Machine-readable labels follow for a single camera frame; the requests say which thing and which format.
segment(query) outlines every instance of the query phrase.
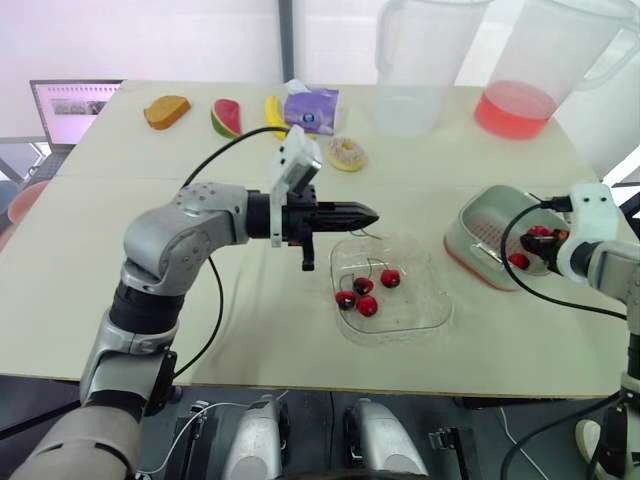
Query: purple tissue box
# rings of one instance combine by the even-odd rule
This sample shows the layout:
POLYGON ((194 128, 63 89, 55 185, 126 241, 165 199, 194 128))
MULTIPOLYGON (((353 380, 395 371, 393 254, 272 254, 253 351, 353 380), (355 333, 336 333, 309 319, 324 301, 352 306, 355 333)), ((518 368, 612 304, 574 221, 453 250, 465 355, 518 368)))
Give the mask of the purple tissue box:
POLYGON ((338 90, 311 88, 310 93, 294 93, 284 103, 284 121, 300 125, 305 132, 333 135, 338 90))

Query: cherry stem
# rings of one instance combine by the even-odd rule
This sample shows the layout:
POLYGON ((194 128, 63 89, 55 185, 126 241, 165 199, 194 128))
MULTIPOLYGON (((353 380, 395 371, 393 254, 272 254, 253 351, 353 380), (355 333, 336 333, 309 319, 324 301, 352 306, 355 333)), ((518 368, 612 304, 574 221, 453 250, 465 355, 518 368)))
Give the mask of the cherry stem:
POLYGON ((365 238, 365 237, 370 237, 370 238, 375 238, 376 240, 382 240, 382 237, 378 237, 377 235, 374 235, 373 233, 369 233, 367 232, 364 228, 361 228, 360 230, 357 230, 361 233, 356 233, 356 231, 352 230, 349 233, 351 235, 353 235, 354 237, 359 237, 359 238, 365 238))
POLYGON ((369 278, 371 278, 371 275, 373 274, 373 267, 371 266, 371 260, 375 260, 376 262, 380 262, 381 264, 384 265, 384 268, 389 270, 389 265, 387 265, 387 262, 385 262, 384 260, 380 260, 379 258, 367 258, 367 263, 369 263, 369 278))
POLYGON ((340 280, 338 280, 338 290, 339 291, 342 291, 342 282, 347 277, 351 277, 351 283, 353 284, 353 282, 355 280, 355 276, 353 275, 353 273, 347 273, 346 275, 341 276, 340 280))

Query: plastic pitcher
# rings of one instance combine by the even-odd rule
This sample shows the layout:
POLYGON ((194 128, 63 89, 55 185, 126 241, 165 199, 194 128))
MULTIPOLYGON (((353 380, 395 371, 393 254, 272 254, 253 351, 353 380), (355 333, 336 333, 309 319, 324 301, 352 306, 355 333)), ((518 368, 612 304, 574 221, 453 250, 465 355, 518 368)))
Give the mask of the plastic pitcher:
POLYGON ((640 50, 637 15, 629 0, 529 0, 476 107, 478 124, 505 138, 535 137, 572 90, 603 84, 640 50), (625 30, 626 53, 585 77, 625 30))
POLYGON ((492 0, 390 0, 378 17, 373 118, 399 135, 430 130, 492 0))

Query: robotic arm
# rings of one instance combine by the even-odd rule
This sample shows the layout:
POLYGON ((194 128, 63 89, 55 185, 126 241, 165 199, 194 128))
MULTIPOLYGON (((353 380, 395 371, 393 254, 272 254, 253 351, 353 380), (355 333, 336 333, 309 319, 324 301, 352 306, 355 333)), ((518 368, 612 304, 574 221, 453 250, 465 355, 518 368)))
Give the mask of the robotic arm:
POLYGON ((619 212, 605 185, 577 185, 556 200, 571 213, 571 232, 525 234, 522 246, 556 273, 621 301, 627 307, 629 348, 620 400, 602 424, 599 462, 616 478, 640 480, 640 245, 615 241, 619 212))
POLYGON ((207 257, 271 237, 274 246, 301 246, 302 269, 313 270, 313 232, 357 230, 378 219, 358 203, 318 202, 309 181, 321 166, 317 144, 294 127, 273 159, 271 195, 188 185, 133 222, 120 283, 82 374, 82 407, 54 425, 13 480, 132 477, 142 417, 159 412, 170 395, 178 314, 207 257))

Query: red cherry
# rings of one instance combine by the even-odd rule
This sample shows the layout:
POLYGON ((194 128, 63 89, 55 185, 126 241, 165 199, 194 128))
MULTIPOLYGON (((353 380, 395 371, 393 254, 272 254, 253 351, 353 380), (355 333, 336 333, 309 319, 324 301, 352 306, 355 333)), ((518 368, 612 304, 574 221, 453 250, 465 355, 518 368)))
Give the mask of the red cherry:
POLYGON ((340 310, 350 310, 356 304, 356 294, 351 290, 341 290, 336 293, 336 303, 340 310))
POLYGON ((358 277, 353 281, 353 289, 358 295, 366 295, 373 290, 373 282, 367 277, 358 277))
POLYGON ((512 253, 509 255, 509 262, 518 267, 520 270, 529 268, 529 259, 522 253, 512 253))
POLYGON ((365 295, 358 299, 356 308, 365 317, 370 317, 378 311, 378 302, 373 295, 365 295))
POLYGON ((382 274, 380 275, 380 283, 382 283, 387 288, 397 287, 398 285, 400 285, 400 272, 391 268, 383 270, 382 274))
POLYGON ((531 227, 529 230, 527 230, 527 233, 530 233, 532 235, 541 235, 543 237, 550 237, 551 235, 553 235, 553 231, 545 227, 544 225, 536 225, 535 227, 531 227))

